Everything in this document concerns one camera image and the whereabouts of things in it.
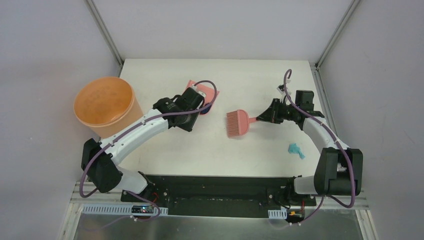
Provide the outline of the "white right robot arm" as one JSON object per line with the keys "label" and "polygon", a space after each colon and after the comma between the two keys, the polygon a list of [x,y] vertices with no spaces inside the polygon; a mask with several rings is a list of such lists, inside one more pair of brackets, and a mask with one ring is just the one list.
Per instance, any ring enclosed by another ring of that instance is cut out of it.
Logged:
{"label": "white right robot arm", "polygon": [[275,98],[256,117],[260,122],[273,124],[294,122],[320,153],[314,175],[296,177],[293,186],[284,190],[284,200],[290,205],[298,204],[304,195],[358,196],[362,187],[362,151],[349,147],[336,136],[324,115],[314,109],[313,98],[312,91],[297,90],[294,104]]}

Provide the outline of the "pink hand brush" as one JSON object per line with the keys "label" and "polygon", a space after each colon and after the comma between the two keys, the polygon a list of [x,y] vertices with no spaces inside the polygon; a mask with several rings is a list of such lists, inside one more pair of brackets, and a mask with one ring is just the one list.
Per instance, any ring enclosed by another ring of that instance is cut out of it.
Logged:
{"label": "pink hand brush", "polygon": [[238,109],[226,114],[226,133],[229,138],[245,135],[250,124],[257,122],[256,117],[249,117],[245,110]]}

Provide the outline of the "pink plastic dustpan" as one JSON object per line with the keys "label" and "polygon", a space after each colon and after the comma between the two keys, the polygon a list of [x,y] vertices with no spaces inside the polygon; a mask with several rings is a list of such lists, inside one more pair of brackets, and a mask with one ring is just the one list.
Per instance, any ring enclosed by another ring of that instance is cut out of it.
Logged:
{"label": "pink plastic dustpan", "polygon": [[[187,85],[186,85],[186,89],[190,88],[192,85],[195,85],[195,84],[196,84],[195,81],[189,80],[188,83],[187,83]],[[206,101],[203,100],[202,104],[199,106],[199,108],[202,108],[202,107],[204,107],[205,105],[209,104],[212,101],[212,99],[213,99],[213,97],[215,95],[215,90],[214,90],[213,86],[207,86],[205,83],[200,83],[200,84],[206,86],[207,87],[207,90],[208,90],[207,91],[207,100]]]}

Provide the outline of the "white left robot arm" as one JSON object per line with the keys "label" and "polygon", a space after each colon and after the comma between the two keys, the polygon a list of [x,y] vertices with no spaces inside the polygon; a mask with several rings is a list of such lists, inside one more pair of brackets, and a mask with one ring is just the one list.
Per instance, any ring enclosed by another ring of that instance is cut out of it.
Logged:
{"label": "white left robot arm", "polygon": [[191,132],[205,108],[206,97],[212,95],[198,86],[187,87],[181,95],[159,99],[144,116],[111,137],[87,140],[81,159],[83,172],[101,193],[117,188],[132,192],[140,202],[149,201],[153,189],[148,180],[139,171],[120,167],[120,163],[140,145],[170,128]]}

